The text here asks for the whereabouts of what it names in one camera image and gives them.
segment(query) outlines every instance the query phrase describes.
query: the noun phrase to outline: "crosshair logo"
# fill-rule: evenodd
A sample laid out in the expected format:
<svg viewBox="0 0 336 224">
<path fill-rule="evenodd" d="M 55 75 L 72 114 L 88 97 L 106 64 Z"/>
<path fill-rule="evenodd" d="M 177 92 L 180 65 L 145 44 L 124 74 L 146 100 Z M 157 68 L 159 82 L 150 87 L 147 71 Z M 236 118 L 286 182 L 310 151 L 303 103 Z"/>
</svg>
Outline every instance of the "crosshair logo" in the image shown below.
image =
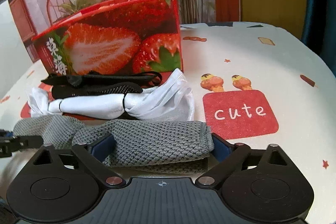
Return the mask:
<svg viewBox="0 0 336 224">
<path fill-rule="evenodd" d="M 167 182 L 165 182 L 165 181 L 160 181 L 159 183 L 157 183 L 158 185 L 160 185 L 161 187 L 163 187 L 163 186 L 166 186 L 167 184 L 169 184 L 169 183 L 167 183 Z"/>
</svg>

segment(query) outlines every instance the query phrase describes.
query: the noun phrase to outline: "black circular cover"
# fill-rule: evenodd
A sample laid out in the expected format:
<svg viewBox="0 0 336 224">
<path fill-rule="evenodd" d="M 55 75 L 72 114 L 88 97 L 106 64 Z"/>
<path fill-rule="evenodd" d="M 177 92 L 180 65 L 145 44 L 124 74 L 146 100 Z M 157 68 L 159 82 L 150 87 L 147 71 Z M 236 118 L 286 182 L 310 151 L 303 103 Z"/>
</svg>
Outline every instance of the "black circular cover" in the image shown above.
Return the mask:
<svg viewBox="0 0 336 224">
<path fill-rule="evenodd" d="M 314 193 L 303 175 L 253 170 L 232 174 L 224 182 L 222 197 L 231 210 L 261 223 L 283 223 L 308 212 Z"/>
<path fill-rule="evenodd" d="M 41 223 L 75 218 L 90 209 L 97 198 L 96 181 L 70 169 L 58 174 L 17 176 L 7 190 L 7 201 L 16 216 Z"/>
</svg>

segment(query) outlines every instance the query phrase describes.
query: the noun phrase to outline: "metal screw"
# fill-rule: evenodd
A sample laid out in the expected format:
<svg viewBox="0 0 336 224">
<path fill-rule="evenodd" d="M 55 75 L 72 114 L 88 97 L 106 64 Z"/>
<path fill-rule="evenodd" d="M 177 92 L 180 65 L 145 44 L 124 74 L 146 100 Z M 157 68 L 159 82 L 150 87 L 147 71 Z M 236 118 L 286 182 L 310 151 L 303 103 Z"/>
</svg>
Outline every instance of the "metal screw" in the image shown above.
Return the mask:
<svg viewBox="0 0 336 224">
<path fill-rule="evenodd" d="M 198 182 L 203 185 L 211 185 L 215 182 L 215 179 L 212 177 L 201 177 L 198 179 Z"/>
<path fill-rule="evenodd" d="M 106 179 L 106 183 L 109 185 L 118 185 L 123 182 L 121 177 L 109 177 Z"/>
</svg>

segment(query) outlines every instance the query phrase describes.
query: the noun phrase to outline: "white satin fabric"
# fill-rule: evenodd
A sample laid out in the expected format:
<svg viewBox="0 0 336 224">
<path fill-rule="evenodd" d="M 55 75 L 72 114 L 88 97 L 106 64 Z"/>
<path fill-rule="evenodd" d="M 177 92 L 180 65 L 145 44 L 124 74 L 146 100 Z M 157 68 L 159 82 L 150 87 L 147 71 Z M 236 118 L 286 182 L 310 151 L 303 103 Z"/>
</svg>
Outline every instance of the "white satin fabric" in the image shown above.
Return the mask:
<svg viewBox="0 0 336 224">
<path fill-rule="evenodd" d="M 48 93 L 33 88 L 28 97 L 31 116 L 79 114 L 98 119 L 116 119 L 125 111 L 140 120 L 192 121 L 194 97 L 183 75 L 176 69 L 159 87 L 144 89 L 142 93 L 78 96 L 48 102 Z"/>
</svg>

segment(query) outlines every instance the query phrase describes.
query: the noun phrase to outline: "red box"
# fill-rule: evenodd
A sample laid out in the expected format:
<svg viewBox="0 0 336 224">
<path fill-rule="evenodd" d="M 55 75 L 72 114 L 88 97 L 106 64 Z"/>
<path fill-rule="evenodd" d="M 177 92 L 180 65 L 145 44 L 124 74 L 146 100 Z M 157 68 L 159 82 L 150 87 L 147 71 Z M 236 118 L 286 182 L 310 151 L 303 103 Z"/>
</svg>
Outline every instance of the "red box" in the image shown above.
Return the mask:
<svg viewBox="0 0 336 224">
<path fill-rule="evenodd" d="M 177 0 L 108 0 L 63 19 L 33 41 L 49 74 L 182 69 Z"/>
<path fill-rule="evenodd" d="M 278 131 L 278 121 L 259 90 L 208 93 L 203 97 L 205 121 L 225 140 L 255 137 Z"/>
</svg>

